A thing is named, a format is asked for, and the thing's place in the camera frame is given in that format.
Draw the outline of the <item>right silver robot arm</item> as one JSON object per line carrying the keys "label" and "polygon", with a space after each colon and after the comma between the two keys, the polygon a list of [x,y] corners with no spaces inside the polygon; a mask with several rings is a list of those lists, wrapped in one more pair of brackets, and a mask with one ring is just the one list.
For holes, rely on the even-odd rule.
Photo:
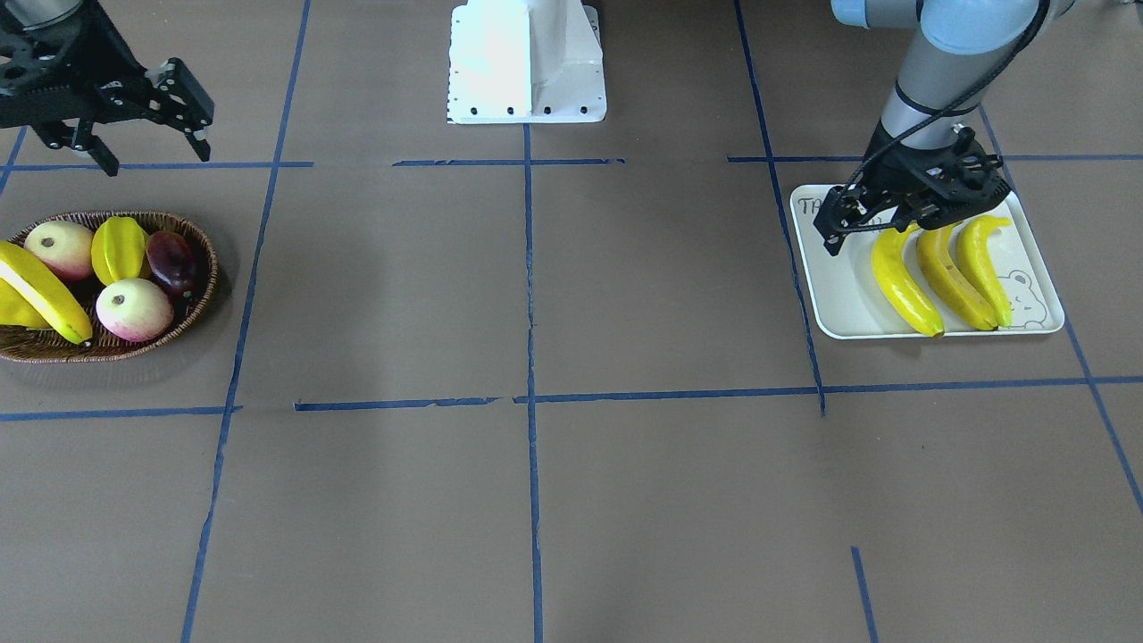
{"label": "right silver robot arm", "polygon": [[200,162],[215,103],[179,58],[144,69],[98,1],[3,1],[1,126],[29,127],[49,148],[120,163],[94,127],[147,121],[179,131]]}

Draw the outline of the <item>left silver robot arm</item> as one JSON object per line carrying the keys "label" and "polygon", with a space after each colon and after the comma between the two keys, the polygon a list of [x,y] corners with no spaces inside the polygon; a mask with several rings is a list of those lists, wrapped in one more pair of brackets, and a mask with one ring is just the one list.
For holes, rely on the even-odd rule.
{"label": "left silver robot arm", "polygon": [[914,29],[860,167],[829,188],[813,218],[828,254],[887,228],[940,230],[991,211],[1012,194],[1004,158],[989,154],[964,116],[1070,1],[834,1],[840,23]]}

